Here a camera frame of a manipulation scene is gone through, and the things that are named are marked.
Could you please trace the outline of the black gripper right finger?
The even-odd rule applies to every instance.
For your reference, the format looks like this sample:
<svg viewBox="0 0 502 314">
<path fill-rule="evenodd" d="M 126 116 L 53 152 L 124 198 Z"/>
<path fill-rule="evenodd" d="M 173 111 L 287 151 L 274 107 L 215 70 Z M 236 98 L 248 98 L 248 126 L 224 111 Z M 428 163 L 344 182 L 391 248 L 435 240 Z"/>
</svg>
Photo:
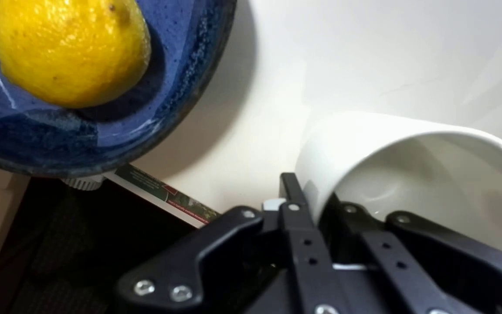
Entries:
<svg viewBox="0 0 502 314">
<path fill-rule="evenodd" d="M 320 222 L 337 266 L 365 266 L 398 314 L 502 314 L 502 252 L 410 212 L 384 222 L 332 196 Z"/>
</svg>

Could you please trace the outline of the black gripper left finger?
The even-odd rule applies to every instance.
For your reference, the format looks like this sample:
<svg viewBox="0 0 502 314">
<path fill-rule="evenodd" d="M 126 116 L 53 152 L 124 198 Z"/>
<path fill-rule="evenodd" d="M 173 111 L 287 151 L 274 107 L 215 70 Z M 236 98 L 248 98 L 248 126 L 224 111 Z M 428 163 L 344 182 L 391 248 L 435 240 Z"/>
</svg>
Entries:
<svg viewBox="0 0 502 314">
<path fill-rule="evenodd" d="M 294 173 L 276 212 L 238 207 L 117 283 L 121 314 L 349 314 Z"/>
</svg>

